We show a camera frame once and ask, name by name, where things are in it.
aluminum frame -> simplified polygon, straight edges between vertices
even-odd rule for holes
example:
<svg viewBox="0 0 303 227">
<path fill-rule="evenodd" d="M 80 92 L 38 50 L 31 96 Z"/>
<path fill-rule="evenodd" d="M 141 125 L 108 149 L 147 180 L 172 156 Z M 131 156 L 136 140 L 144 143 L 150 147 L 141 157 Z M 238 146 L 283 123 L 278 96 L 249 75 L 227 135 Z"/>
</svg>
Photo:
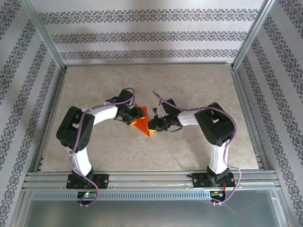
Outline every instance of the aluminum frame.
<svg viewBox="0 0 303 227">
<path fill-rule="evenodd" d="M 238 190 L 269 190 L 273 206 L 279 221 L 280 226 L 293 226 L 290 212 L 286 204 L 284 195 L 282 193 L 280 182 L 274 170 L 268 170 L 269 166 L 267 165 L 263 150 L 258 139 L 258 134 L 250 113 L 250 109 L 239 81 L 239 76 L 237 75 L 236 69 L 240 65 L 242 59 L 244 58 L 246 52 L 250 48 L 250 45 L 258 33 L 264 19 L 266 18 L 268 12 L 270 11 L 275 0 L 266 0 L 262 4 L 262 7 L 259 11 L 259 14 L 254 21 L 252 27 L 250 28 L 246 39 L 244 40 L 233 64 L 231 65 L 231 74 L 232 79 L 235 84 L 235 89 L 239 98 L 239 102 L 244 114 L 244 119 L 251 137 L 251 142 L 254 147 L 256 157 L 260 159 L 260 164 L 264 170 L 243 170 L 242 180 Z M 52 50 L 51 54 L 57 56 L 58 51 L 53 45 L 52 40 L 49 37 L 44 25 L 41 26 L 39 18 L 35 14 L 35 9 L 30 1 L 21 0 L 23 7 L 25 7 L 30 18 L 33 19 L 33 23 L 37 26 L 37 30 L 40 35 L 43 37 L 43 41 L 47 43 L 48 49 Z M 56 62 L 60 64 L 60 67 L 65 69 L 61 57 L 56 58 Z M 47 132 L 41 150 L 39 153 L 39 158 L 35 165 L 34 171 L 38 171 L 38 166 L 41 161 L 41 157 L 44 155 L 49 134 L 51 131 L 51 126 L 53 124 L 55 112 L 59 104 L 59 99 L 61 91 L 63 88 L 65 77 L 59 86 L 59 91 L 55 94 L 55 99 L 53 103 L 53 110 L 51 119 L 47 125 Z M 121 171 L 121 172 L 98 172 L 109 174 L 109 184 L 108 188 L 104 190 L 99 190 L 102 192 L 112 192 L 120 194 L 123 192 L 194 192 L 200 190 L 216 191 L 221 188 L 199 188 L 195 189 L 192 184 L 192 180 L 187 177 L 191 173 L 205 173 L 206 171 Z M 239 174 L 234 172 L 235 180 L 238 180 Z M 64 193 L 64 192 L 79 192 L 85 190 L 69 190 L 66 189 L 66 181 L 69 173 L 66 172 L 39 172 L 39 173 L 27 173 L 22 191 L 17 203 L 17 208 L 12 221 L 12 226 L 21 227 L 25 225 L 25 220 L 28 215 L 31 201 L 35 193 L 37 192 L 49 192 L 49 193 Z"/>
<path fill-rule="evenodd" d="M 42 41 L 45 43 L 47 49 L 51 53 L 53 59 L 57 63 L 60 69 L 65 70 L 66 65 L 59 54 L 59 51 L 57 50 L 55 44 L 53 43 L 53 40 L 51 36 L 49 35 L 48 31 L 46 30 L 45 25 L 43 24 L 39 14 L 37 13 L 33 3 L 31 0 L 20 0 L 20 3 L 29 16 L 30 20 L 34 24 L 37 32 L 39 33 Z"/>
<path fill-rule="evenodd" d="M 260 11 L 254 20 L 252 26 L 250 27 L 247 36 L 245 37 L 244 42 L 242 43 L 233 63 L 232 68 L 236 70 L 243 58 L 245 57 L 247 51 L 249 50 L 252 42 L 254 41 L 255 37 L 257 36 L 259 30 L 262 27 L 263 22 L 265 21 L 268 13 L 270 12 L 271 7 L 275 3 L 276 0 L 265 0 L 260 8 Z"/>
<path fill-rule="evenodd" d="M 235 171 L 232 172 L 234 173 L 235 180 L 238 180 L 239 174 Z M 117 195 L 117 197 L 118 195 L 127 192 L 193 193 L 200 192 L 201 190 L 210 192 L 222 189 L 193 187 L 192 179 L 187 177 L 187 175 L 192 173 L 206 173 L 206 171 L 121 171 L 98 173 L 109 174 L 108 188 L 99 189 L 100 193 L 109 192 Z M 70 173 L 28 173 L 25 177 L 21 195 L 13 217 L 12 226 L 23 227 L 26 224 L 30 204 L 37 193 L 64 194 L 66 192 L 76 193 L 85 191 L 66 189 L 68 174 Z M 236 190 L 268 190 L 280 226 L 292 226 L 288 207 L 285 205 L 282 206 L 282 204 L 284 204 L 284 196 L 281 193 L 280 183 L 274 170 L 243 170 L 241 183 Z"/>
</svg>

beige tile floor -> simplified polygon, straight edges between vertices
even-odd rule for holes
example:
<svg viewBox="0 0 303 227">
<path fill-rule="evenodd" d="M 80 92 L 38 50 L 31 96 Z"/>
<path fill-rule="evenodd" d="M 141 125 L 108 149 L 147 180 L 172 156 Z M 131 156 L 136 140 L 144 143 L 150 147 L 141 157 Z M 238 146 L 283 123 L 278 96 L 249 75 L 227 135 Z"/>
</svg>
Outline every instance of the beige tile floor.
<svg viewBox="0 0 303 227">
<path fill-rule="evenodd" d="M 242 169 L 258 168 L 228 66 L 187 64 L 69 67 L 42 171 L 71 171 L 68 154 L 55 137 L 69 107 L 101 104 L 125 87 L 135 89 L 135 102 L 148 108 L 149 118 L 158 104 L 153 90 L 165 99 L 173 98 L 182 108 L 218 102 L 239 129 L 228 163 Z M 154 132 L 149 138 L 133 126 L 110 119 L 94 126 L 88 155 L 95 171 L 194 170 L 206 169 L 210 145 L 199 126 L 174 133 Z"/>
</svg>

patterned wallpaper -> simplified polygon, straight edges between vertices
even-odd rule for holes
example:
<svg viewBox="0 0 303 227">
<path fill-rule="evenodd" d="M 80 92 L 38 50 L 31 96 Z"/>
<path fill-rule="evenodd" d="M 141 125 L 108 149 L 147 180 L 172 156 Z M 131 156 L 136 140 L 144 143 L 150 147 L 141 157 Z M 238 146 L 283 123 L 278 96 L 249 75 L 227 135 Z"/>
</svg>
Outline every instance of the patterned wallpaper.
<svg viewBox="0 0 303 227">
<path fill-rule="evenodd" d="M 0 0 L 0 227 L 9 226 L 59 69 L 17 0 Z"/>
<path fill-rule="evenodd" d="M 232 63 L 263 0 L 35 0 L 67 65 Z"/>
<path fill-rule="evenodd" d="M 268 162 L 303 226 L 303 0 L 278 0 L 238 68 Z"/>
</svg>

orange cloth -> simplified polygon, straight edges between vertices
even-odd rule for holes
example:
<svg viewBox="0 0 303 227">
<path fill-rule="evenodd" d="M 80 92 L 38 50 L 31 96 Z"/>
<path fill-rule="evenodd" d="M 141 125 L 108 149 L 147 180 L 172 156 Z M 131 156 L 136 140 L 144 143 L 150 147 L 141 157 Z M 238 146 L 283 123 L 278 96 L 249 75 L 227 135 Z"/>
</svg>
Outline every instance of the orange cloth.
<svg viewBox="0 0 303 227">
<path fill-rule="evenodd" d="M 145 113 L 145 117 L 143 119 L 138 119 L 133 126 L 144 132 L 146 135 L 150 137 L 150 131 L 147 130 L 147 124 L 148 124 L 148 116 L 147 116 L 147 108 L 146 107 L 140 107 L 137 104 L 135 104 L 136 107 L 139 107 L 143 109 Z"/>
</svg>

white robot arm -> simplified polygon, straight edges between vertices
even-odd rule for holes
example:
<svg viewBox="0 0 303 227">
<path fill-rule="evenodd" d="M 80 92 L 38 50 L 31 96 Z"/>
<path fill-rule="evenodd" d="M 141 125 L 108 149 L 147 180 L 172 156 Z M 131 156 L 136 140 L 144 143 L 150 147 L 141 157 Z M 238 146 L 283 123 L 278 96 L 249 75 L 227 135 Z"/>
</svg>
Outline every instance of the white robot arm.
<svg viewBox="0 0 303 227">
<path fill-rule="evenodd" d="M 93 167 L 89 162 L 86 149 L 93 126 L 107 119 L 120 120 L 130 125 L 133 121 L 145 117 L 141 108 L 129 105 L 131 100 L 134 101 L 134 94 L 127 89 L 123 89 L 118 97 L 106 100 L 103 105 L 91 109 L 79 109 L 72 106 L 57 131 L 57 139 L 69 152 L 73 166 L 73 179 L 80 181 L 82 185 L 90 185 L 84 177 L 93 180 Z"/>
<path fill-rule="evenodd" d="M 226 165 L 228 146 L 226 144 L 234 135 L 234 125 L 226 117 L 224 110 L 217 103 L 212 103 L 203 110 L 197 108 L 193 111 L 181 111 L 174 106 L 172 99 L 162 102 L 165 112 L 168 114 L 159 118 L 158 114 L 148 123 L 151 131 L 168 131 L 172 125 L 181 129 L 186 125 L 199 125 L 211 146 L 211 159 L 207 166 L 207 178 L 211 186 L 222 182 L 228 175 Z"/>
<path fill-rule="evenodd" d="M 104 106 L 96 110 L 92 110 L 90 114 L 95 117 L 93 125 L 98 124 L 107 119 L 114 119 L 117 115 L 117 111 L 118 107 L 115 105 Z M 72 151 L 70 147 L 65 147 L 65 149 L 68 151 L 69 154 Z M 79 172 L 81 172 L 83 175 L 86 176 L 92 170 L 86 147 L 83 150 L 79 150 L 77 153 L 73 153 L 71 155 L 71 158 L 73 159 L 73 162 L 76 165 L 76 168 L 73 167 L 73 171 L 77 174 L 80 175 Z"/>
</svg>

